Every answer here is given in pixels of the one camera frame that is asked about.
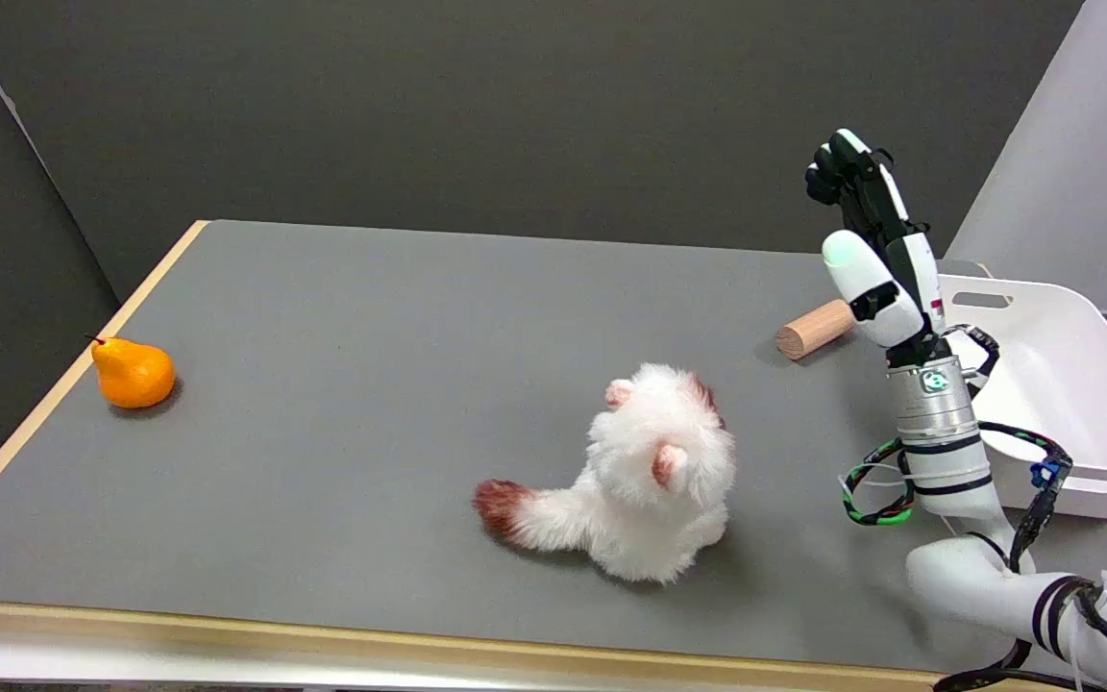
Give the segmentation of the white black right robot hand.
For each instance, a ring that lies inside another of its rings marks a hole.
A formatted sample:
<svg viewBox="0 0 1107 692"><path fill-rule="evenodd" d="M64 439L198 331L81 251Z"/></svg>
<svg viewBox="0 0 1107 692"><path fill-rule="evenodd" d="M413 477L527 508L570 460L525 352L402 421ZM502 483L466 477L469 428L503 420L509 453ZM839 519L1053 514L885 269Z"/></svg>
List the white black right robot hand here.
<svg viewBox="0 0 1107 692"><path fill-rule="evenodd" d="M925 223L914 223L886 149L852 130L835 131L804 172L813 202L842 211L844 228L823 241L823 260L856 327L883 347L889 368L944 358L946 327Z"/></svg>

